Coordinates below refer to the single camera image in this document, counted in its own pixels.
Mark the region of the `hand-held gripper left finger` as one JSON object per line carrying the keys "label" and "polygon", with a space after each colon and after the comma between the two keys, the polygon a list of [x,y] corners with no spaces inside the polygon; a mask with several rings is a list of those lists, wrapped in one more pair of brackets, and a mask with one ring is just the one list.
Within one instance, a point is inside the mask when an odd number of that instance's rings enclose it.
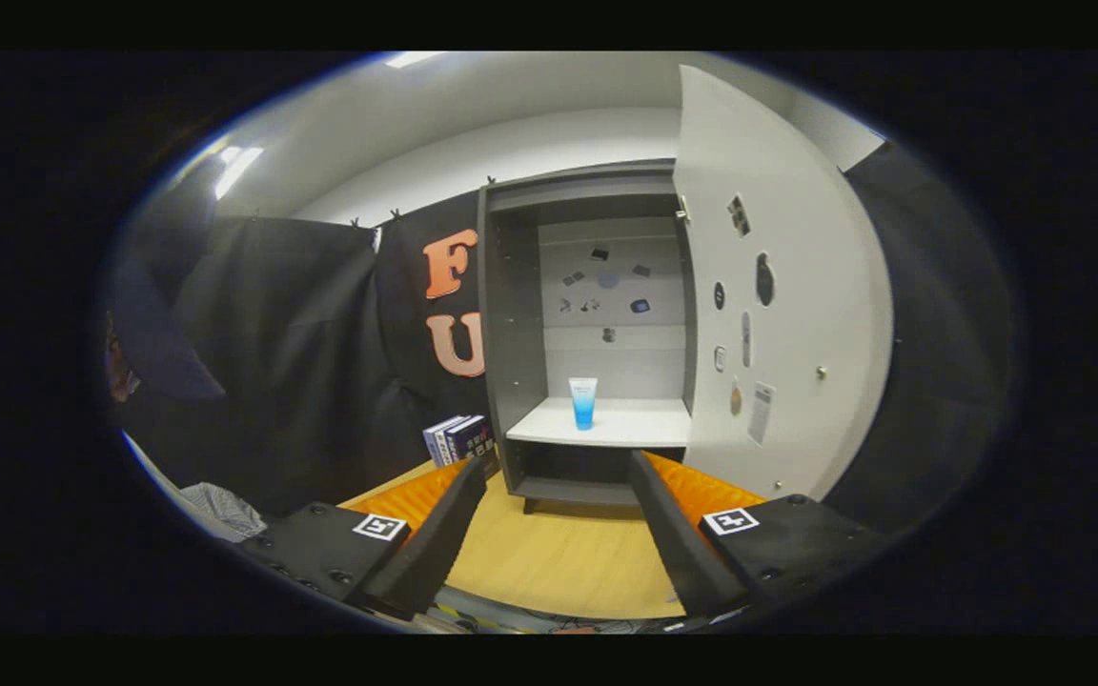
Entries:
{"label": "hand-held gripper left finger", "polygon": [[354,507],[310,502],[239,550],[332,601],[410,620],[435,603],[484,494],[485,461],[466,457]]}

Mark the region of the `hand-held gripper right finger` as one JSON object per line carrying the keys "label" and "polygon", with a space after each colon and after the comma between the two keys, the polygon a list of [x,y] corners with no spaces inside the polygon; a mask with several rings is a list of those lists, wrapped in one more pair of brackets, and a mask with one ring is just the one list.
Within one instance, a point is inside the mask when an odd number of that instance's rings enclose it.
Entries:
{"label": "hand-held gripper right finger", "polygon": [[885,547],[883,535],[810,496],[766,499],[641,449],[629,482],[688,615],[784,611]]}

